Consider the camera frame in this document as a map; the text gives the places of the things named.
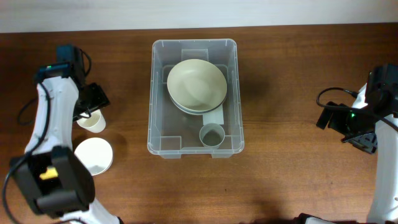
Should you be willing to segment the cream plastic cup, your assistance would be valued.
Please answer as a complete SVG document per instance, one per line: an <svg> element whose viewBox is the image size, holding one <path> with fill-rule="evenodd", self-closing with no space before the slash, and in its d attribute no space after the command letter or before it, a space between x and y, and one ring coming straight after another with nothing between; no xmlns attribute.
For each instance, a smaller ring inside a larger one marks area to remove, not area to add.
<svg viewBox="0 0 398 224"><path fill-rule="evenodd" d="M92 133L100 133L106 127L106 121L101 110L92 112L89 118L80 118L77 123L80 127Z"/></svg>

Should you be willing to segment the grey plastic cup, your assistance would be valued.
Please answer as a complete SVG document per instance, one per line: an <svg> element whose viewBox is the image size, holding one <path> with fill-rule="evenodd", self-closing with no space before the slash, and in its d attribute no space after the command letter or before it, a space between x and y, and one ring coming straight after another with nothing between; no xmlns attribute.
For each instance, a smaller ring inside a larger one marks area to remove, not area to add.
<svg viewBox="0 0 398 224"><path fill-rule="evenodd" d="M218 149L225 139L225 131L219 124L209 123L201 128L199 137L204 147Z"/></svg>

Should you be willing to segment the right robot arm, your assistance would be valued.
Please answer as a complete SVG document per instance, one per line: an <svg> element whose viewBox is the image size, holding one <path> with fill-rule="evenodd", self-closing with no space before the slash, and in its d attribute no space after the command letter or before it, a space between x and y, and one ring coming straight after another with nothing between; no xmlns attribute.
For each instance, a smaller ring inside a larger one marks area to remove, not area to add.
<svg viewBox="0 0 398 224"><path fill-rule="evenodd" d="M368 223L397 223L397 66L376 67L352 106L327 104L326 125L342 142L377 153L376 186Z"/></svg>

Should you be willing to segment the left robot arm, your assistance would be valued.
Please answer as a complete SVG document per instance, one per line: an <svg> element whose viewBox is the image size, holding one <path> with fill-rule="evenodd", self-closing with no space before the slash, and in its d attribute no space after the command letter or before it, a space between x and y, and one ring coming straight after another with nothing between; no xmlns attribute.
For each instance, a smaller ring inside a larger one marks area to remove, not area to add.
<svg viewBox="0 0 398 224"><path fill-rule="evenodd" d="M102 88L86 84L90 56L74 45L59 45L57 61L34 77L37 113L24 155L13 157L5 180L14 179L36 215L57 223L122 223L95 198L89 170L72 151L72 124L109 105Z"/></svg>

